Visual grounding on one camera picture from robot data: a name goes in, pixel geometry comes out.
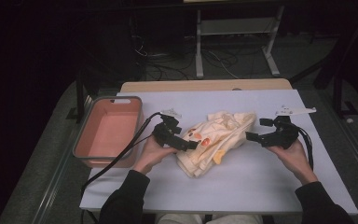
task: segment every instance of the hand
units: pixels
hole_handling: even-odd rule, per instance
[[[177,149],[173,147],[161,147],[154,135],[147,138],[144,149],[138,161],[133,165],[133,170],[146,175],[153,166],[159,164],[166,156],[176,153]]]
[[[302,185],[318,181],[318,177],[310,168],[304,148],[298,139],[287,149],[282,147],[267,147],[283,162],[283,165],[293,172]]]

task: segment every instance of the pink tray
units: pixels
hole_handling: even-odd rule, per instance
[[[142,100],[136,96],[96,99],[83,122],[73,153],[89,167],[105,167],[131,141],[143,122]],[[115,167],[131,167],[137,147]]]

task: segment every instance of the handheld controller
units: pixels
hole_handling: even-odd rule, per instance
[[[156,142],[160,146],[167,144],[170,147],[174,147],[179,150],[186,151],[188,149],[195,149],[198,145],[198,142],[186,141],[176,134],[179,134],[182,129],[177,127],[179,121],[174,117],[161,115],[162,122],[155,126],[153,130],[153,135],[155,135]]]
[[[278,116],[276,119],[260,119],[262,126],[275,126],[274,133],[257,134],[246,132],[246,139],[260,143],[262,147],[281,146],[289,148],[298,138],[298,128],[293,124],[288,116]]]

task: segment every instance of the crumpled cloth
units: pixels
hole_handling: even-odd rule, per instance
[[[190,177],[204,175],[220,164],[226,153],[246,141],[246,133],[255,124],[254,112],[230,114],[220,111],[191,127],[184,135],[186,141],[199,142],[196,149],[176,153],[178,165]]]

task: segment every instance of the black sleeve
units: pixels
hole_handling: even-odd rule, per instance
[[[303,224],[353,224],[348,213],[335,204],[321,182],[313,182],[296,190],[303,208]]]
[[[144,196],[149,182],[147,176],[130,170],[121,187],[104,203],[99,223],[141,223]]]

